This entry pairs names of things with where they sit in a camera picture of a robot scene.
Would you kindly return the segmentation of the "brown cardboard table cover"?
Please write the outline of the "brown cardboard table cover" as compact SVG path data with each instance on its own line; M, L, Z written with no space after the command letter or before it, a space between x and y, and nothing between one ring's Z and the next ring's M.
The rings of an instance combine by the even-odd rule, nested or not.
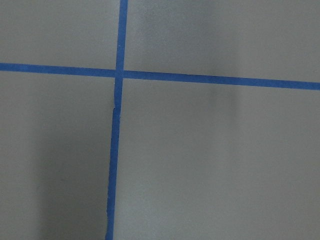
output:
M317 0L3 0L3 240L317 240Z

